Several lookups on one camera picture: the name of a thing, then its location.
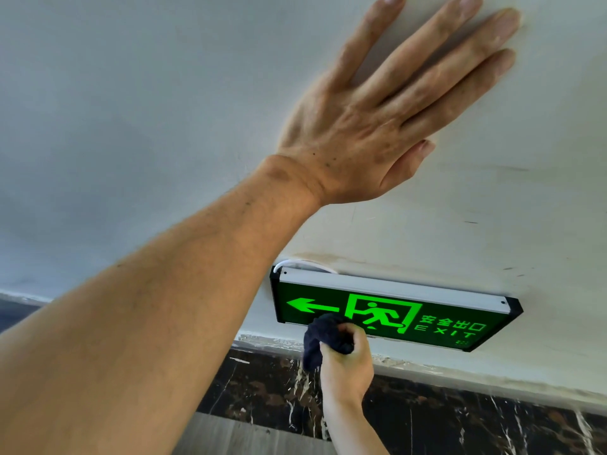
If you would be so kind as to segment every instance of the hand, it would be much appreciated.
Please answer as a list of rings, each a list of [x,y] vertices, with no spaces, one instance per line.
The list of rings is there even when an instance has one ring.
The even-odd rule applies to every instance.
[[[377,0],[371,6],[337,62],[287,124],[277,152],[282,157],[273,157],[303,179],[321,205],[376,198],[411,178],[435,148],[426,138],[457,118],[514,64],[512,50],[498,50],[519,28],[520,13],[502,9],[408,82],[482,5],[482,0],[451,0],[368,80],[352,85],[367,53],[404,4]]]
[[[360,408],[374,375],[365,331],[349,323],[339,325],[339,330],[352,334],[354,351],[339,354],[329,345],[321,343],[321,388],[325,411],[328,406]]]

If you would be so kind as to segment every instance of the green arrow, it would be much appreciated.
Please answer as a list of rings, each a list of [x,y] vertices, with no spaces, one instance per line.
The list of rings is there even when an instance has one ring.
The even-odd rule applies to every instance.
[[[295,300],[291,300],[286,303],[287,303],[287,305],[291,305],[293,308],[306,312],[306,313],[314,313],[311,310],[311,308],[322,309],[324,311],[339,312],[339,308],[337,308],[336,306],[314,305],[314,304],[310,303],[311,301],[314,301],[314,299],[313,298],[296,298]]]

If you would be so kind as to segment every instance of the exit sign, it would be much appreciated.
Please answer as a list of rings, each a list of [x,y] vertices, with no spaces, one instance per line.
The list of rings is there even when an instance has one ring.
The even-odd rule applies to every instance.
[[[472,351],[518,317],[518,299],[282,268],[270,273],[276,318],[307,325],[340,313],[369,336]]]

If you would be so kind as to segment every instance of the wire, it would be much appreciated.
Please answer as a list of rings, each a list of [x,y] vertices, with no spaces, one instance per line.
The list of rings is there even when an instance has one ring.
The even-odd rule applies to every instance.
[[[278,262],[274,266],[274,273],[277,273],[278,270],[280,270],[282,267],[284,267],[286,265],[311,266],[311,267],[318,268],[320,270],[326,271],[327,273],[333,273],[334,275],[338,274],[337,271],[335,271],[332,268],[329,268],[328,266],[324,266],[324,265],[321,265],[320,263],[312,262],[310,260],[301,260],[301,259],[298,259],[298,258],[289,258],[287,260],[283,260],[282,262]]]

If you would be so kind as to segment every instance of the white wall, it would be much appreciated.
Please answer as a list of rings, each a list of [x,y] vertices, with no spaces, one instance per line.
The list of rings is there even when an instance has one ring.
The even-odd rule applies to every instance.
[[[375,62],[441,1],[410,0]],[[242,179],[371,2],[0,0],[0,289],[55,297]],[[607,394],[607,0],[483,15],[506,5],[526,13],[512,73],[417,177],[323,209],[284,256],[518,297],[474,353],[373,350]],[[303,331],[266,286],[243,329]]]

